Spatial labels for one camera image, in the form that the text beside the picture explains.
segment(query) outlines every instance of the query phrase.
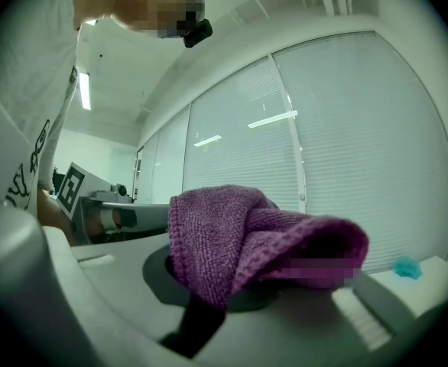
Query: white wall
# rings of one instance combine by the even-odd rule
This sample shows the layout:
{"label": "white wall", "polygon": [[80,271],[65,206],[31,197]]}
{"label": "white wall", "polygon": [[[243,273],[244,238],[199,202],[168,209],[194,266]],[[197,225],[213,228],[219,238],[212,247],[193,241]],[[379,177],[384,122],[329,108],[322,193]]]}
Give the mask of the white wall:
{"label": "white wall", "polygon": [[326,17],[285,11],[221,40],[182,74],[142,128],[141,147],[190,101],[229,74],[266,54],[333,34],[376,31],[411,65],[438,108],[448,135],[448,34],[423,0],[378,0],[379,17]]}
{"label": "white wall", "polygon": [[130,145],[73,132],[61,131],[54,166],[65,174],[74,162],[112,184],[123,184],[132,192],[137,149]]}

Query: fluorescent light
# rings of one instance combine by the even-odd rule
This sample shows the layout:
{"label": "fluorescent light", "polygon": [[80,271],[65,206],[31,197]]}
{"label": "fluorescent light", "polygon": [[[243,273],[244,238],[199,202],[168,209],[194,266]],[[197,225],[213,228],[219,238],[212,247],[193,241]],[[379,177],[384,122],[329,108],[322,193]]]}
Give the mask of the fluorescent light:
{"label": "fluorescent light", "polygon": [[80,92],[83,108],[91,110],[92,106],[89,103],[89,76],[87,73],[80,73]]}
{"label": "fluorescent light", "polygon": [[195,147],[200,147],[201,145],[205,145],[205,144],[212,143],[213,141],[217,141],[217,140],[219,140],[220,138],[222,138],[222,136],[219,136],[219,135],[217,135],[217,136],[213,136],[213,137],[211,137],[211,138],[208,138],[207,140],[199,141],[198,143],[194,144],[194,146],[195,146]]}
{"label": "fluorescent light", "polygon": [[252,124],[248,124],[248,126],[250,128],[256,128],[257,126],[260,126],[260,125],[270,124],[271,122],[279,121],[281,119],[288,119],[289,117],[295,117],[296,115],[297,115],[297,110],[294,110],[292,112],[286,112],[283,114],[274,115],[273,117],[270,117],[269,119],[262,119],[260,121],[253,122]]}

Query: purple cloth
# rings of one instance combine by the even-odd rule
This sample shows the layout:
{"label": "purple cloth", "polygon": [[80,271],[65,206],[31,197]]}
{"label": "purple cloth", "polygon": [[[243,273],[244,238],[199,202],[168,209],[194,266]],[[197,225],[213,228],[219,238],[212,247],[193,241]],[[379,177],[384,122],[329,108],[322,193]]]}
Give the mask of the purple cloth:
{"label": "purple cloth", "polygon": [[250,281],[335,288],[353,278],[368,238],[355,223],[282,211],[257,189],[226,185],[170,200],[174,276],[214,307]]}

